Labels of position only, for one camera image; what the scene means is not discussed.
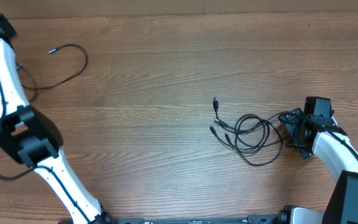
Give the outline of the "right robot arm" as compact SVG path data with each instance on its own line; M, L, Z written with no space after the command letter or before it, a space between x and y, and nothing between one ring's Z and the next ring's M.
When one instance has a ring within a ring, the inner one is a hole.
M308 96L303 109L285 112L278 118L301 156L320 159L336 186L325 210L287 205L272 223L358 224L358 152L338 126L331 100Z

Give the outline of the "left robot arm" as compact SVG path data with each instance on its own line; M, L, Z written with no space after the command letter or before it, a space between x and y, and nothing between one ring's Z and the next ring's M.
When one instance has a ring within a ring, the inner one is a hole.
M72 223L112 223L110 214L71 168L58 128L27 99L11 45L15 36L14 28L0 14L0 148L18 164L28 167L11 180L35 172L64 204ZM0 179L8 177L0 173Z

